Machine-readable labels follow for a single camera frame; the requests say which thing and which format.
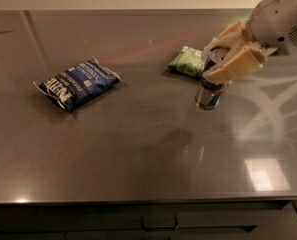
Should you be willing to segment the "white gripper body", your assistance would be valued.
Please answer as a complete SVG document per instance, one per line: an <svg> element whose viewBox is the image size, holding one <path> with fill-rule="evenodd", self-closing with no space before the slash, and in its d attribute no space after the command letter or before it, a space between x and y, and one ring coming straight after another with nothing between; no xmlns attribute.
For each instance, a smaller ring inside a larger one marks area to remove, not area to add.
<svg viewBox="0 0 297 240"><path fill-rule="evenodd" d="M297 52L297 0L262 0L252 11L247 30L277 55Z"/></svg>

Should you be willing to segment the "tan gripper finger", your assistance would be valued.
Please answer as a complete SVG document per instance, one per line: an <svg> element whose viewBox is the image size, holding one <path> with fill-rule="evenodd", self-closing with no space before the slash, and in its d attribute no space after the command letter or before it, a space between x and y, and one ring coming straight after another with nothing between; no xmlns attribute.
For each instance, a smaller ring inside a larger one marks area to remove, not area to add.
<svg viewBox="0 0 297 240"><path fill-rule="evenodd" d="M249 35L246 30L248 21L238 20L215 37L202 51L202 60L206 61L211 51L225 50L221 55L222 63L244 63L249 55Z"/></svg>
<svg viewBox="0 0 297 240"><path fill-rule="evenodd" d="M227 54L222 62L207 70L203 77L216 85L226 84L257 72L266 62L259 43L243 45L239 50L233 49L233 52L233 55Z"/></svg>

